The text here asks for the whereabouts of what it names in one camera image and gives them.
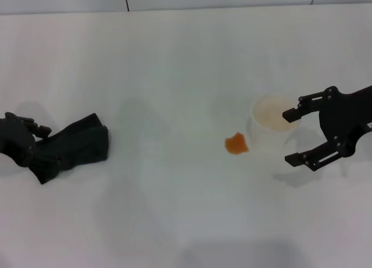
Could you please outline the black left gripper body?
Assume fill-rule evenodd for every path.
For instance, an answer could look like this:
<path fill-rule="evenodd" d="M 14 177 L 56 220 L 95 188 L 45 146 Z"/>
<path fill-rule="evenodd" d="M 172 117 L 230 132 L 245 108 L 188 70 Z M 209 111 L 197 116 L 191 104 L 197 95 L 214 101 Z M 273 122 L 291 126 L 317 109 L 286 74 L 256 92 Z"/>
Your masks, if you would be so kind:
<path fill-rule="evenodd" d="M 35 138 L 28 128 L 13 117 L 1 119 L 1 154 L 18 166 L 27 167 L 34 157 Z"/>

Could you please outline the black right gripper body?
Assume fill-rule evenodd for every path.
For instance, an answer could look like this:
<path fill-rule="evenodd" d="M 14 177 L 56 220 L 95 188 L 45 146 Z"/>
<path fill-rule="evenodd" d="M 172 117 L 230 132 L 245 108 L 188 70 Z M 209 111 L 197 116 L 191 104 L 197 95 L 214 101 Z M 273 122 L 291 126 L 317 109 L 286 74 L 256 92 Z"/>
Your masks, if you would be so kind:
<path fill-rule="evenodd" d="M 331 146 L 344 158 L 352 156 L 358 140 L 371 132 L 371 87 L 351 94 L 326 89 L 319 122 Z"/>

